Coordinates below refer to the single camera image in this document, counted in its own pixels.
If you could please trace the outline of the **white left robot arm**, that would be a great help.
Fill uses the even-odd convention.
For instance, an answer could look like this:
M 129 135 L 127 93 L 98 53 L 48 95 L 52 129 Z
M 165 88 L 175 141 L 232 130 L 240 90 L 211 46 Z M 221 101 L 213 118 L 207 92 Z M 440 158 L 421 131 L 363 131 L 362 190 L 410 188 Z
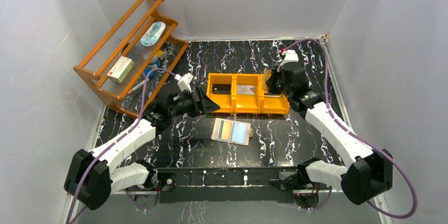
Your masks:
M 125 167 L 119 167 L 120 163 L 161 135 L 174 117 L 198 117 L 219 109 L 200 87 L 192 91 L 181 91 L 174 83 L 162 87 L 129 128 L 100 147 L 74 154 L 63 188 L 90 210 L 101 207 L 115 192 L 133 186 L 156 188 L 157 171 L 147 162 L 140 160 Z

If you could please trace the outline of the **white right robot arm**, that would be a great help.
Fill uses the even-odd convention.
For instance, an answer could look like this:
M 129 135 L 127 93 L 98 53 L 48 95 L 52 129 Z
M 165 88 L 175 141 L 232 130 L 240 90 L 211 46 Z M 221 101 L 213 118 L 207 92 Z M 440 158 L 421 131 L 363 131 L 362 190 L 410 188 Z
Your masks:
M 267 70 L 263 81 L 266 91 L 286 97 L 290 107 L 316 128 L 342 157 L 343 165 L 326 163 L 318 158 L 298 165 L 298 179 L 303 184 L 323 183 L 342 190 L 354 204 L 360 205 L 393 187 L 391 155 L 381 155 L 351 136 L 344 122 L 337 123 L 323 96 L 312 90 L 299 62 L 288 62 Z

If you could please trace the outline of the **white leather card holder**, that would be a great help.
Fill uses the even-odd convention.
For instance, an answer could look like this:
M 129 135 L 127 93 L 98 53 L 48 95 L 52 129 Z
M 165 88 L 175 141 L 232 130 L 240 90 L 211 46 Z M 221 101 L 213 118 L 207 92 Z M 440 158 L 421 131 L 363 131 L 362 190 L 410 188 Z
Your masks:
M 222 141 L 222 140 L 216 139 L 216 133 L 217 133 L 217 127 L 219 124 L 219 120 L 232 121 L 232 120 L 222 119 L 222 118 L 215 119 L 213 131 L 211 134 L 211 139 L 213 141 L 225 142 L 225 143 L 243 145 L 243 146 L 249 145 L 249 140 L 253 136 L 253 133 L 254 133 L 250 123 L 232 121 L 233 127 L 232 127 L 232 134 L 231 134 L 230 141 Z

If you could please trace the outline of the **black credit card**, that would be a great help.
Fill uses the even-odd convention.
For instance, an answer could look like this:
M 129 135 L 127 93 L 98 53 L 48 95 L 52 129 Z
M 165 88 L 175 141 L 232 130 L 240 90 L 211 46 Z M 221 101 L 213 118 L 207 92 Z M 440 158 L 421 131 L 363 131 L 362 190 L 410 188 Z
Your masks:
M 214 95 L 230 95 L 231 85 L 230 84 L 213 84 L 212 93 Z

